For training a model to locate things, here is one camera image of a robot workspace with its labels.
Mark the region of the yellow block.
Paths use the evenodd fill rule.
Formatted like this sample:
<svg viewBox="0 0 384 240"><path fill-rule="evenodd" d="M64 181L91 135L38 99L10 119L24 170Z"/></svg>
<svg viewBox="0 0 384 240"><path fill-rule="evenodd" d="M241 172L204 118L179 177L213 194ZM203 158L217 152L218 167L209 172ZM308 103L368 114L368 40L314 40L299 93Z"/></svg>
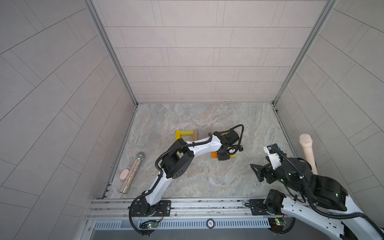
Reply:
<svg viewBox="0 0 384 240"><path fill-rule="evenodd" d="M180 130L177 130L176 131L176 137L175 137L175 140L177 141L178 139L181 138L181 131Z"/></svg>
<svg viewBox="0 0 384 240"><path fill-rule="evenodd" d="M194 131L180 131L181 136L193 136Z"/></svg>

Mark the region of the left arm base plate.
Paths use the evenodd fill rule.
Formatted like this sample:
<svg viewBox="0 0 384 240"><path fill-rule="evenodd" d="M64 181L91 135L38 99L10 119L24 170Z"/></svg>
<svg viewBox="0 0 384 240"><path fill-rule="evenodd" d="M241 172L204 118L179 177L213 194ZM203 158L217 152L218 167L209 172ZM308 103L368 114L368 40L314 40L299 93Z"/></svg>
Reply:
<svg viewBox="0 0 384 240"><path fill-rule="evenodd" d="M171 201L161 200L159 203L149 206L143 199L136 200L130 207L131 217L169 217Z"/></svg>

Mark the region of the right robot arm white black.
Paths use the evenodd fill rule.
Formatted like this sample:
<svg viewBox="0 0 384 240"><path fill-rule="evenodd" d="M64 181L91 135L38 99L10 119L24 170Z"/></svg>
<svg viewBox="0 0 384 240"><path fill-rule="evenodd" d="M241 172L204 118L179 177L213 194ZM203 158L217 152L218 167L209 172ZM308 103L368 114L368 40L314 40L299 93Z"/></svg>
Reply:
<svg viewBox="0 0 384 240"><path fill-rule="evenodd" d="M355 204L347 190L336 180L312 173L302 158L271 156L267 165L251 164L258 181L279 182L296 195L270 190L263 208L270 214L300 220L335 240L382 240L384 231Z"/></svg>

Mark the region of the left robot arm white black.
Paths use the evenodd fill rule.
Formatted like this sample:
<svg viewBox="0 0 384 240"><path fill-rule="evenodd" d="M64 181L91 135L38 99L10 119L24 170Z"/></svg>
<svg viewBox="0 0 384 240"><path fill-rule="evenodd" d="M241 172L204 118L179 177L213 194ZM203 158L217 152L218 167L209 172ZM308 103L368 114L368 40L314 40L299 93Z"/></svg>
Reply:
<svg viewBox="0 0 384 240"><path fill-rule="evenodd" d="M244 150L242 138L244 126L234 126L223 132L209 133L205 139L186 142L182 138L176 140L171 147L162 153L155 161L155 167L159 174L151 187L136 197L131 203L139 203L143 212L154 211L162 199L164 192L171 182L186 173L194 158L214 152L219 161L226 161L237 152Z"/></svg>

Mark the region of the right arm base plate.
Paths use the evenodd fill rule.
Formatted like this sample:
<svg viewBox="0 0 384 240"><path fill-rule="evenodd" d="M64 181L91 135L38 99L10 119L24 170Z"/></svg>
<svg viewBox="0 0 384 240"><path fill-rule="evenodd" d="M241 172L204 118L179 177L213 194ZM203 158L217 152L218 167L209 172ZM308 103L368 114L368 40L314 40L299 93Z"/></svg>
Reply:
<svg viewBox="0 0 384 240"><path fill-rule="evenodd" d="M250 199L248 206L251 209L253 216L270 215L264 203L265 199Z"/></svg>

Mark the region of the natural wood block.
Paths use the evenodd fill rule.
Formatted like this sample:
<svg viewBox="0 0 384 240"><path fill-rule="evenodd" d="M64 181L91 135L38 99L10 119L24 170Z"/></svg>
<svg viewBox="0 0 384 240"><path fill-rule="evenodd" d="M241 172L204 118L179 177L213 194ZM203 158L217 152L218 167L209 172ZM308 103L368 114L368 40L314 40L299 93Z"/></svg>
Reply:
<svg viewBox="0 0 384 240"><path fill-rule="evenodd" d="M197 141L197 140L198 140L198 131L194 130L193 131L193 141Z"/></svg>

